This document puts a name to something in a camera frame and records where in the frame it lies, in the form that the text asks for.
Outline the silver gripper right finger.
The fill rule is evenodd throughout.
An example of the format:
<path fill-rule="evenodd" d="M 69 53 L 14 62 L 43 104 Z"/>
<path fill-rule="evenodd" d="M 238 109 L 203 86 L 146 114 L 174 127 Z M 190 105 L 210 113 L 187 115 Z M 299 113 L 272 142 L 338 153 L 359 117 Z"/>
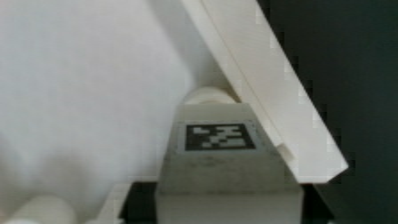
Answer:
<path fill-rule="evenodd" d="M 304 202 L 302 202 L 302 220 L 300 224 L 329 224 L 334 215 L 323 202 L 320 193 L 311 184 L 302 185 Z"/>

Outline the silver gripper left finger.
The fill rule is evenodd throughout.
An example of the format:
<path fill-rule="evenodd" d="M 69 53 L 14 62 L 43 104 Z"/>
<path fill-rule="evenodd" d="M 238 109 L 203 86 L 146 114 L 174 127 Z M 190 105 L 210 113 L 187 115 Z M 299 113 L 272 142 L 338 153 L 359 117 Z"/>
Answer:
<path fill-rule="evenodd" d="M 155 182 L 132 184 L 119 212 L 121 224 L 158 224 L 155 190 Z"/>

